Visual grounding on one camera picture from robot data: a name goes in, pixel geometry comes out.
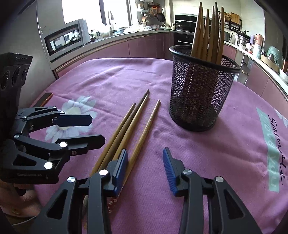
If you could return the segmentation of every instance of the kitchen counter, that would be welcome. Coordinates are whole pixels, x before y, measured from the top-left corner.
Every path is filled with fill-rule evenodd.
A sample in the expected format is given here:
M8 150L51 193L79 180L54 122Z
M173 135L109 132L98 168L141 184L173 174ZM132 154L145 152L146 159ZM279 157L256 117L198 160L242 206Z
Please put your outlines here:
M139 37L139 36L147 36L147 35L151 35L154 33L167 33L170 30L147 30L147 31L135 31L135 32L130 32L130 33L122 33L122 34L118 34L118 35L114 35L114 36L110 36L110 37L105 37L105 38L101 38L96 40L95 42L91 42L88 44L85 44L73 51L68 52L67 54L61 56L60 58L58 58L57 60L53 61L50 64L50 67L52 70L60 67L62 64L66 63L67 61L72 60L73 58L86 53L87 51L93 50L95 48L98 48L100 46L104 46L106 44L110 44L116 41L120 41L120 40L124 40L127 38L133 38L133 37Z
M226 41L224 42L224 44L236 48L237 50L242 52L244 55L249 57L251 60L253 60L259 67L261 67L276 82L276 84L279 86L279 88L286 95L286 98L288 98L288 86L287 86L287 84L279 77L279 74L277 74L274 70L272 70L272 68L270 68L263 61L261 61L260 59L256 58L255 56L253 56L249 52L243 50L239 46L236 46L236 45L234 45L234 44L232 44L230 42L226 42Z

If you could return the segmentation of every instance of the blue gripper pad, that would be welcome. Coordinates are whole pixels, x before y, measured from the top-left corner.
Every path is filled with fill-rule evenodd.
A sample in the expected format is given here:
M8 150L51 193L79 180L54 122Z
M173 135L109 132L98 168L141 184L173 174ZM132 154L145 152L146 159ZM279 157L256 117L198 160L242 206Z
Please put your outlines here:
M122 189L128 164L127 150L123 149L118 160L109 162L107 170L111 173L110 181L104 186L107 197L117 197Z
M54 119L53 123L59 127L88 126L92 123L91 115L62 114Z
M174 196L181 196L184 182L181 178L181 172L185 169L182 161L174 159L168 147L163 150L163 163L167 175L170 190Z

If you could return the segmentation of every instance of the pink tablecloth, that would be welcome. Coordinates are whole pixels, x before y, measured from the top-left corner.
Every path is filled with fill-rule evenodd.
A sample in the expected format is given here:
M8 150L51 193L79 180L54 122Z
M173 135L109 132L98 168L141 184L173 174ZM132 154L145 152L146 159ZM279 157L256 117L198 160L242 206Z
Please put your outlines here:
M169 190L162 161L164 147L203 177L223 176L263 233L271 233L288 208L288 169L279 165L282 157L278 151L286 155L287 120L261 97L234 82L215 126L202 133L186 131L168 113L171 76L172 62L166 60L87 61L46 91L54 93L49 106L55 105L66 113L89 113L93 123L63 129L54 126L34 132L31 137L55 141L59 137L99 133L108 141L132 103L150 89L150 100L127 147L130 154L157 99L161 99L161 107L111 217L113 234L178 233L183 199L173 197ZM71 157L58 184L35 186L42 205L69 176L87 177L101 151ZM204 217L207 233L207 206Z

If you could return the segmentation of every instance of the pink cabinet door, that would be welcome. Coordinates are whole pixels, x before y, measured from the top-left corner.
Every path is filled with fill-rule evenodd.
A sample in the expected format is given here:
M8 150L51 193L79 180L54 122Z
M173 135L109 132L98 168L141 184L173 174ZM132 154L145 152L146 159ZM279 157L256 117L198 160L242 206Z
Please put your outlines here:
M131 58L163 59L163 33L128 40Z
M163 34L163 52L164 59L173 60L173 55L170 53L169 48L173 46L173 33L164 33Z
M91 59L100 59L100 58L129 58L129 48L128 42L122 42L116 45L109 46L102 50L96 51L93 54L86 56L85 58L76 61L75 63L71 64L70 66L64 68L60 72L58 72L58 76L61 77L66 74L68 71L72 70L73 68L77 67L78 65L91 60Z
M288 102L270 79L268 80L261 97L288 119Z
M269 76L253 63L245 86L261 96L268 80Z
M236 51L237 49L235 49L234 47L224 44L223 55L227 56L228 58L235 60Z

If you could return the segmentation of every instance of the kitchen shelf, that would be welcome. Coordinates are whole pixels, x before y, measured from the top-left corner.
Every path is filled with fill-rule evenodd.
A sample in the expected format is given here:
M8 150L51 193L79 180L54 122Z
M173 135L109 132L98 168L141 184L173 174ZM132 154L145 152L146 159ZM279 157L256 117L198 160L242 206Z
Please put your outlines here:
M137 12L141 12L141 14L147 14L148 11L147 10L143 10L143 9L137 9Z

